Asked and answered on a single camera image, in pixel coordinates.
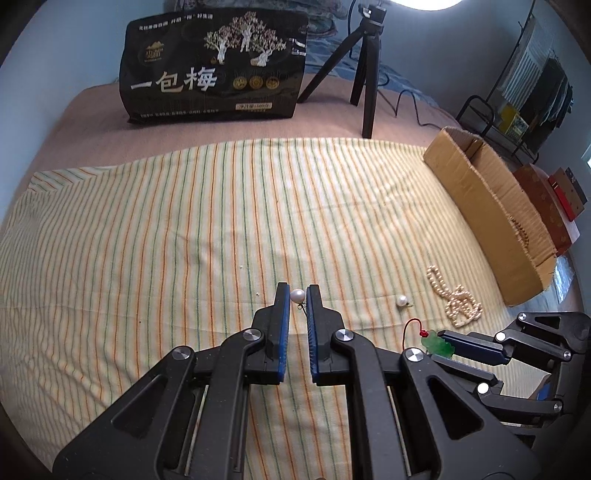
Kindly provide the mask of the white pearl earring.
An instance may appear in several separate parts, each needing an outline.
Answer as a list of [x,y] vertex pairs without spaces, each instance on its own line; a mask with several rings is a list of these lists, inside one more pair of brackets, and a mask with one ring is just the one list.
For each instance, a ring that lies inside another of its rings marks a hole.
[[290,301],[297,305],[297,308],[308,315],[307,313],[307,292],[303,289],[294,289],[290,292]]
[[410,299],[406,295],[399,295],[396,299],[396,304],[399,308],[408,308],[412,305]]

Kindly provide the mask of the black snack bag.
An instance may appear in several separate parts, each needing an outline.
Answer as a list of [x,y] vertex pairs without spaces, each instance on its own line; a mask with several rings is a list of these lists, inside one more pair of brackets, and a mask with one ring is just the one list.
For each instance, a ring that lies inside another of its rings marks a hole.
[[197,8],[130,22],[119,70],[130,122],[290,118],[307,29],[303,12],[260,8]]

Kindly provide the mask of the yellow striped cloth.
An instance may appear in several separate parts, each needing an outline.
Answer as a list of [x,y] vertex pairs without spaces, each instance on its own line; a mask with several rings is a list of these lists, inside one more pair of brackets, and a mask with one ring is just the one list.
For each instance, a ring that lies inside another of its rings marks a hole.
[[[420,146],[259,139],[36,173],[1,229],[1,401],[32,452],[58,452],[177,345],[252,323],[276,285],[321,288],[376,345],[449,324],[437,267],[511,315]],[[403,312],[398,297],[411,300]]]

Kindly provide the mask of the red and tan box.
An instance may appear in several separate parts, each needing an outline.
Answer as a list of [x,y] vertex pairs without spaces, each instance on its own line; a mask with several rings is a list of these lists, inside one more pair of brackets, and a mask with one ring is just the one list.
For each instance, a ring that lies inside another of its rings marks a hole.
[[588,199],[572,170],[559,168],[549,176],[548,182],[567,218],[574,221],[584,211]]

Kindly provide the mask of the cardboard box tray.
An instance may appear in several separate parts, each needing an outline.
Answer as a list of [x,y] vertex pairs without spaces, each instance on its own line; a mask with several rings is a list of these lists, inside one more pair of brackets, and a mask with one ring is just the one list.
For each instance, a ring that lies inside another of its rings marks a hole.
[[556,248],[538,210],[503,159],[481,137],[443,128],[424,160],[479,242],[508,306],[546,290]]

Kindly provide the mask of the black tripod stand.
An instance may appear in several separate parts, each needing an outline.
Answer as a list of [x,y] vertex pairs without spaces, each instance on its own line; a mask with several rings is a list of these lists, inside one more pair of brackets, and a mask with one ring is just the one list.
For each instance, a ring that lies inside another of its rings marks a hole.
[[369,7],[360,7],[362,20],[356,30],[335,49],[329,59],[322,64],[318,73],[311,79],[304,91],[297,98],[298,103],[304,103],[321,85],[322,81],[335,69],[335,67],[346,57],[359,42],[361,52],[359,55],[356,75],[353,79],[353,88],[349,103],[358,106],[365,90],[365,101],[363,102],[363,128],[362,137],[370,139],[373,137],[374,121],[377,108],[380,56],[381,56],[381,35],[384,31],[384,21],[387,14],[386,8],[377,4]]

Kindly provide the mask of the black clothes rack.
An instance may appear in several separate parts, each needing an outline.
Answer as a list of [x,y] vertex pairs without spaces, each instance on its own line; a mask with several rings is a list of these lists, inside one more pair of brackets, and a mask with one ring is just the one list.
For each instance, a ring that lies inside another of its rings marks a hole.
[[573,86],[535,7],[532,2],[489,93],[469,96],[456,116],[461,126],[518,166],[539,161],[543,144],[562,126],[574,103]]

